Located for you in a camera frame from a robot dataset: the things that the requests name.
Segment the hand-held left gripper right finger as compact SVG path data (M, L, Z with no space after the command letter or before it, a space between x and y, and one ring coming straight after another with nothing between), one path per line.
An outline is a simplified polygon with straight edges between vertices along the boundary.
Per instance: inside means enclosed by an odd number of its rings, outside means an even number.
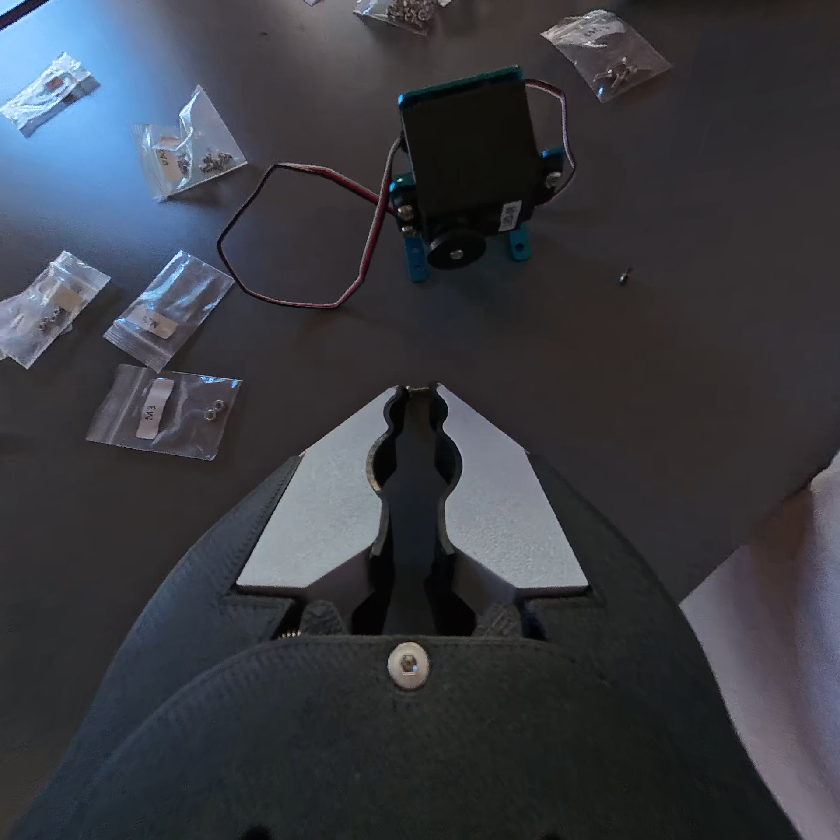
M495 604L587 593L529 452L446 386L433 383L430 392L444 482L437 543L451 592L476 616Z

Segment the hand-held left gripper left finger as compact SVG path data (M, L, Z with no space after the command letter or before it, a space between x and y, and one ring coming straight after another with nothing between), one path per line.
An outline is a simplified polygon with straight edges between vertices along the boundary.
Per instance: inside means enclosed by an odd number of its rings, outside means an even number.
M333 604L344 621L374 592L390 515L382 489L407 389L392 386L297 459L236 585L246 593Z

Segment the blue servo bracket assembly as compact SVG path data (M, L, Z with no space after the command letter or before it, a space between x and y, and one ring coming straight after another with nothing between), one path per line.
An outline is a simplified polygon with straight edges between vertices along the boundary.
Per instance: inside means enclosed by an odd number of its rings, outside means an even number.
M560 104L559 145L538 147L529 90ZM512 260L528 261L534 210L555 200L576 169L564 92L512 66L403 93L397 105L408 170L386 166L387 207L410 281L475 264L492 238L506 239Z

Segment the clear bag with two nuts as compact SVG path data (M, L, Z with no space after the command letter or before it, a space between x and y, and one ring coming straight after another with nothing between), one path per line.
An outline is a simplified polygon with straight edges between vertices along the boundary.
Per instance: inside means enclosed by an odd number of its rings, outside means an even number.
M120 364L86 440L213 461L242 384L240 379Z

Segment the clear labelled flat bag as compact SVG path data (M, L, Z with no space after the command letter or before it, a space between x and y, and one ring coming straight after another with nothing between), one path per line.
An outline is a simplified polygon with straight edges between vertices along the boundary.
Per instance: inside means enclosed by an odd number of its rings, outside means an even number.
M181 250L103 338L160 373L234 283L228 274Z

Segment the person's white t-shirt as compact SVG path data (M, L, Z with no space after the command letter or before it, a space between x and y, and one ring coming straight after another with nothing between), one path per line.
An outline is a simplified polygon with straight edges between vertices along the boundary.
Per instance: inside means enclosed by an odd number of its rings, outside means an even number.
M839 455L680 605L802 838L839 838Z

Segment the clear parts bag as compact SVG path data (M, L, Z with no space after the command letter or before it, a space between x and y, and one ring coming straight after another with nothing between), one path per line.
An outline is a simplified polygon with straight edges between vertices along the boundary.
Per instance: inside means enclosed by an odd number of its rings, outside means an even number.
M110 279L110 276L63 251L23 291L31 298L67 310L73 325L77 316L109 284Z
M1 304L2 359L11 359L26 370L59 337L73 330L67 310L22 291Z

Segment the clear bag of tiny screws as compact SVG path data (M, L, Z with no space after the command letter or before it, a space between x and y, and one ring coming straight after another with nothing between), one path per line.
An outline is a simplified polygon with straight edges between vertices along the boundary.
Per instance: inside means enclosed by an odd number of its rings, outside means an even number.
M143 178L157 203L247 165L202 86L196 86L178 121L174 127L131 124Z

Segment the small clear bag of screws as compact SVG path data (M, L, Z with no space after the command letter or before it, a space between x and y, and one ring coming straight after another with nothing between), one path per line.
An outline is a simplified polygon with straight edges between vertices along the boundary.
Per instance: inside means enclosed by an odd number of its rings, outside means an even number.
M672 69L672 64L614 12L594 9L566 17L541 36L606 103Z

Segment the clear bag with orange part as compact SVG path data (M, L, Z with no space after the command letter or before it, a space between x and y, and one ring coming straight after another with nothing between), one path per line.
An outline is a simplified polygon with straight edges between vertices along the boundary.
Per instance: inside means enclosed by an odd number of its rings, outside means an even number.
M30 138L57 114L99 87L99 81L81 62L63 52L33 82L7 100L1 113L24 137Z

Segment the crumpled clear bag of nuts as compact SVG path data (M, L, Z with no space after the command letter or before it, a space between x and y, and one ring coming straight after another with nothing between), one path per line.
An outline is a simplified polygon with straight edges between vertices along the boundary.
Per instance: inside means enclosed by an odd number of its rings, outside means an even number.
M418 35L427 35L438 11L451 1L357 1L353 14L378 20Z

